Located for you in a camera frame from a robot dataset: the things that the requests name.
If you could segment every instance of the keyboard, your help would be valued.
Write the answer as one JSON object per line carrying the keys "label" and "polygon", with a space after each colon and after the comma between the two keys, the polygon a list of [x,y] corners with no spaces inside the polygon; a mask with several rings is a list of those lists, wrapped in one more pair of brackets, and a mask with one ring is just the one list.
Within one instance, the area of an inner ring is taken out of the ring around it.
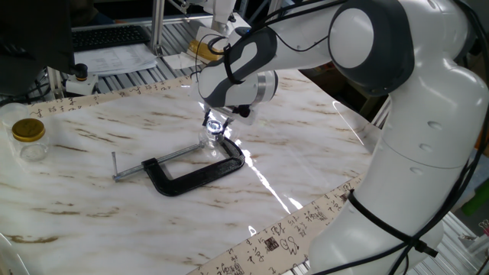
{"label": "keyboard", "polygon": [[73,49],[76,52],[146,43],[150,40],[141,26],[107,27],[94,30],[73,31],[71,37]]}

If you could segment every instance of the marble table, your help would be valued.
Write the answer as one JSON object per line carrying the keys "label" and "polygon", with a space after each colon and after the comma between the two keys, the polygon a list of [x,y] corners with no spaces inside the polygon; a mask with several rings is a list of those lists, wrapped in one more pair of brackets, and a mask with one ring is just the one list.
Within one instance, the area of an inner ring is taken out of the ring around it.
{"label": "marble table", "polygon": [[[172,198],[144,172],[115,183],[111,152],[125,170],[195,144],[202,107],[183,89],[42,118],[52,148],[41,163],[15,161],[0,130],[0,233],[31,274],[186,274],[364,173],[379,130],[298,71],[278,75],[257,121],[226,132],[246,164]],[[167,168],[213,162],[200,152]]]}

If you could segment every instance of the paper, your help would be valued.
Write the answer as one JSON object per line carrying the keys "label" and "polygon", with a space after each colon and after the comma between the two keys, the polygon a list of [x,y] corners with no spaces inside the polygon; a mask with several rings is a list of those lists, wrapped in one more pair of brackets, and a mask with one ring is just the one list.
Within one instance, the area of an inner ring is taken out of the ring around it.
{"label": "paper", "polygon": [[145,70],[145,69],[151,69],[154,68],[158,65],[158,62],[156,60],[153,60],[149,63],[143,64],[137,68],[129,68],[129,69],[122,69],[122,70],[112,70],[112,71],[107,71],[107,72],[97,72],[96,74],[98,76],[113,76],[113,75],[118,75],[122,73],[132,73],[134,71],[138,70]]}
{"label": "paper", "polygon": [[[191,57],[187,53],[175,54],[172,56],[163,57],[163,59],[174,70],[184,69],[196,65],[196,58]],[[200,62],[200,60],[197,60],[197,66],[201,64],[202,62]]]}
{"label": "paper", "polygon": [[103,102],[109,102],[126,96],[143,95],[168,89],[177,89],[180,87],[188,88],[190,85],[192,85],[190,76],[182,76],[176,79],[108,92],[106,94],[87,95],[75,98],[56,99],[50,102],[34,103],[28,106],[29,116],[32,118],[45,118],[50,115],[76,111],[81,108],[102,104]]}
{"label": "paper", "polygon": [[358,188],[363,177],[340,185],[189,275],[278,275],[307,261],[311,241],[338,215],[348,191]]}
{"label": "paper", "polygon": [[156,66],[156,58],[144,44],[75,53],[75,63],[84,63],[90,73],[99,75],[129,73],[153,67]]}

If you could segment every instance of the black band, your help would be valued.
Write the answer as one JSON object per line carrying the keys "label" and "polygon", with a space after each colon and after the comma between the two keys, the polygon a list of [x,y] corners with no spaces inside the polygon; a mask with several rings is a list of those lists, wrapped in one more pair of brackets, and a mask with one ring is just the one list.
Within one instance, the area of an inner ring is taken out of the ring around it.
{"label": "black band", "polygon": [[230,52],[231,46],[228,44],[228,46],[224,47],[224,68],[226,69],[226,74],[228,75],[228,79],[231,83],[235,85],[242,84],[244,81],[237,80],[235,76],[233,76],[232,71],[231,71],[231,60],[229,58],[229,52]]}
{"label": "black band", "polygon": [[393,228],[392,226],[388,225],[381,219],[379,219],[376,215],[374,215],[372,212],[368,211],[358,200],[355,198],[353,195],[353,189],[350,190],[350,194],[348,195],[348,200],[351,202],[351,204],[363,215],[365,218],[368,218],[369,221],[373,222],[376,226],[382,228],[384,231],[387,233],[393,235],[394,237],[400,239],[403,241],[405,244],[408,244],[411,247],[414,247],[418,252],[420,253],[426,253],[431,257],[436,257],[438,254],[438,251],[428,247],[428,245],[424,242],[419,240],[418,238],[411,237],[407,234],[404,234],[403,232]]}

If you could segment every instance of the jar lid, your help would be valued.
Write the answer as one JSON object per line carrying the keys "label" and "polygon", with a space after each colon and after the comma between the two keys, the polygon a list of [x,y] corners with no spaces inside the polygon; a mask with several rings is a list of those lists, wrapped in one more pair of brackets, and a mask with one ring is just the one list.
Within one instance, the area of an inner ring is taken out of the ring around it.
{"label": "jar lid", "polygon": [[36,118],[25,118],[17,121],[12,127],[14,138],[21,142],[40,140],[46,133],[44,124]]}

